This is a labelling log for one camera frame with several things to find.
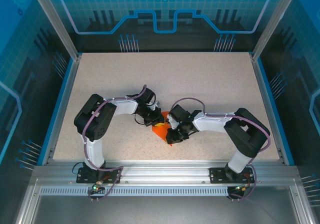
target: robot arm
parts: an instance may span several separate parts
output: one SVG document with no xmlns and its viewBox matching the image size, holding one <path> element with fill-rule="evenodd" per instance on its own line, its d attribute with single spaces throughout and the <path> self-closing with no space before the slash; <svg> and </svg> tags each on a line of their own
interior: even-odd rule
<svg viewBox="0 0 320 224">
<path fill-rule="evenodd" d="M 164 124 L 164 117 L 161 115 L 161 108 L 158 107 L 155 94 L 152 90 L 146 88 L 144 93 L 135 99 L 128 98 L 113 98 L 112 101 L 106 103 L 98 112 L 96 117 L 92 120 L 86 130 L 86 142 L 88 157 L 96 167 L 104 165 L 104 157 L 102 154 L 102 137 L 106 133 L 112 118 L 121 114 L 137 114 L 144 119 L 145 126 Z M 82 134 L 85 125 L 92 117 L 98 106 L 103 103 L 105 99 L 98 94 L 93 94 L 82 107 L 76 118 L 74 124 L 77 127 L 79 134 Z M 87 166 L 95 169 L 90 163 L 85 160 Z"/>
<path fill-rule="evenodd" d="M 200 110 L 190 114 L 180 105 L 176 105 L 167 116 L 171 128 L 168 129 L 166 141 L 168 144 L 179 143 L 189 139 L 189 135 L 205 130 L 227 133 L 237 150 L 226 165 L 225 172 L 228 179 L 235 180 L 246 165 L 256 157 L 267 137 L 253 125 L 232 116 L 250 120 L 270 135 L 268 129 L 245 108 L 239 108 L 229 114 L 205 114 Z"/>
</svg>

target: blue frame edge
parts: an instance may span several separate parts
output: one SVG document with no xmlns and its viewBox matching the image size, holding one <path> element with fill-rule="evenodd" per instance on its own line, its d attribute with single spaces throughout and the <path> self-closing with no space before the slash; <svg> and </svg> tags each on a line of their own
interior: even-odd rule
<svg viewBox="0 0 320 224">
<path fill-rule="evenodd" d="M 64 95 L 64 92 L 65 92 L 65 89 L 66 89 L 66 85 L 67 85 L 66 83 L 68 81 L 70 70 L 71 70 L 71 67 L 72 67 L 73 64 L 74 64 L 74 61 L 73 61 L 72 58 L 70 58 L 69 64 L 68 64 L 68 67 L 66 69 L 66 73 L 64 75 L 64 79 L 63 79 L 63 82 L 62 82 L 62 85 L 61 85 L 61 88 L 60 88 L 60 91 L 59 91 L 58 99 L 56 100 L 56 103 L 55 103 L 55 108 L 53 110 L 54 112 L 53 112 L 51 120 L 50 120 L 48 131 L 46 132 L 47 134 L 46 134 L 44 142 L 43 142 L 43 146 L 42 146 L 42 149 L 41 149 L 41 153 L 40 153 L 37 165 L 42 165 L 42 162 L 43 162 L 43 160 L 45 158 L 46 150 L 47 150 L 48 145 L 49 145 L 50 136 L 51 136 L 54 124 L 55 124 L 54 122 L 56 120 L 56 117 L 57 117 L 57 114 L 58 114 L 58 110 L 60 108 L 62 96 Z"/>
<path fill-rule="evenodd" d="M 290 150 L 290 147 L 289 147 L 289 144 L 288 144 L 288 140 L 286 139 L 286 134 L 285 134 L 285 130 L 284 130 L 284 127 L 282 126 L 282 123 L 281 123 L 281 120 L 280 120 L 280 116 L 279 116 L 279 113 L 278 113 L 278 109 L 276 108 L 276 102 L 275 102 L 275 99 L 272 95 L 272 92 L 271 92 L 271 88 L 270 88 L 270 85 L 269 85 L 269 82 L 268 82 L 268 79 L 267 79 L 267 75 L 265 73 L 265 69 L 264 69 L 264 66 L 262 64 L 262 61 L 260 59 L 260 57 L 258 58 L 258 64 L 259 64 L 259 68 L 261 70 L 261 74 L 262 74 L 262 78 L 263 78 L 263 81 L 265 83 L 265 87 L 266 87 L 266 91 L 267 91 L 267 94 L 268 94 L 268 97 L 270 99 L 270 103 L 271 103 L 271 107 L 272 107 L 272 111 L 274 112 L 274 116 L 275 116 L 275 120 L 277 122 L 277 125 L 278 125 L 278 129 L 279 129 L 279 132 L 280 132 L 280 136 L 281 136 L 281 139 L 282 139 L 282 142 L 283 142 L 283 146 L 284 146 L 284 150 L 286 151 L 286 157 L 288 159 L 288 162 L 289 162 L 289 165 L 295 165 L 295 162 L 293 160 L 293 157 L 292 157 L 292 154 L 291 154 L 291 150 Z"/>
</svg>

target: black mounting plate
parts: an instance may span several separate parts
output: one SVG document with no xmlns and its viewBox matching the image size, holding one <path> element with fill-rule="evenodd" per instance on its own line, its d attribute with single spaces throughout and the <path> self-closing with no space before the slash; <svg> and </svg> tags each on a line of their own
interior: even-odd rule
<svg viewBox="0 0 320 224">
<path fill-rule="evenodd" d="M 231 181 L 226 177 L 225 168 L 209 168 L 209 177 L 211 184 L 247 184 L 248 179 L 244 176 L 244 174 L 248 174 L 250 177 L 250 184 L 255 182 L 255 178 L 253 175 L 253 171 L 250 167 L 246 167 L 243 171 L 239 174 L 239 178 L 235 181 Z"/>
<path fill-rule="evenodd" d="M 103 175 L 102 178 L 105 178 L 108 175 L 110 177 L 108 177 L 105 180 L 103 180 L 103 183 L 104 184 L 113 184 L 115 179 L 116 179 L 116 176 L 119 174 L 119 172 L 120 172 L 120 170 L 105 171 L 103 173 L 104 175 Z M 88 174 L 86 169 L 84 169 L 83 167 L 79 168 L 78 174 L 77 174 L 77 178 L 76 178 L 76 183 L 94 184 L 97 181 L 98 181 L 97 179 L 93 179 L 92 176 L 90 176 Z"/>
</svg>

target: speckled tabletop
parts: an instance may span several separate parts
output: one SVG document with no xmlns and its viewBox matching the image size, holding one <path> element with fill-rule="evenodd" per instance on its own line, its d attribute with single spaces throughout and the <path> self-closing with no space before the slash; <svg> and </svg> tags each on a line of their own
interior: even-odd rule
<svg viewBox="0 0 320 224">
<path fill-rule="evenodd" d="M 139 93 L 142 86 L 156 93 L 163 111 L 183 97 L 195 97 L 211 113 L 247 108 L 270 130 L 266 110 L 248 53 L 85 53 L 59 134 L 54 160 L 84 159 L 81 136 L 73 125 L 84 103 L 97 93 L 105 98 Z M 192 112 L 195 101 L 183 101 Z M 151 127 L 138 125 L 133 115 L 115 116 L 103 137 L 108 160 L 218 160 L 230 159 L 235 146 L 227 134 L 203 131 L 173 147 Z M 279 159 L 274 139 L 257 159 Z"/>
</svg>

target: orange triangular block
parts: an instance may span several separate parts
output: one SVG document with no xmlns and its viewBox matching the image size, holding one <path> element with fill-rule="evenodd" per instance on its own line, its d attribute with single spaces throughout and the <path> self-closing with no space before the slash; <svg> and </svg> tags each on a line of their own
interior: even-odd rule
<svg viewBox="0 0 320 224">
<path fill-rule="evenodd" d="M 167 115 L 169 114 L 169 111 L 161 112 L 161 114 L 164 116 L 164 119 L 166 120 Z M 171 126 L 167 122 L 165 122 L 164 124 L 165 124 L 164 126 L 153 126 L 152 131 L 167 143 L 165 137 L 167 135 L 168 129 L 171 128 Z"/>
</svg>

